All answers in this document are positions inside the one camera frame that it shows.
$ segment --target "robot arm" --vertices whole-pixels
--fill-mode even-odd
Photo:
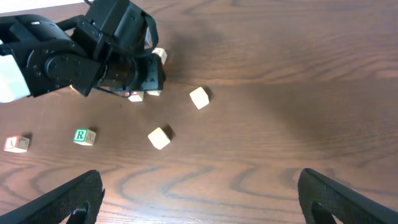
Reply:
[[[66,30],[74,29],[69,36]],[[58,24],[38,15],[0,17],[0,101],[72,85],[113,94],[161,90],[165,74],[153,18],[129,0],[96,0]]]

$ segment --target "wooden table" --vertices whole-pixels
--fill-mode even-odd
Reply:
[[[170,52],[161,97],[66,88],[0,105],[0,139],[32,134],[27,153],[0,153],[0,213],[97,169],[98,223],[303,223],[305,167],[398,210],[397,1],[136,3]],[[213,93],[199,111],[198,86]],[[167,125],[158,151],[147,135]],[[76,128],[95,128],[95,145],[72,143]]]

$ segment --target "wood grain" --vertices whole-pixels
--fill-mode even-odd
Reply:
[[[0,153],[1,214],[90,169],[106,188],[98,223],[304,223],[306,167],[398,210],[397,1],[136,3],[169,51],[162,96],[66,88],[0,105],[1,139],[32,134],[27,153]],[[213,93],[199,111],[197,86]],[[158,151],[147,135],[167,125]],[[95,145],[72,143],[76,128],[97,129]]]

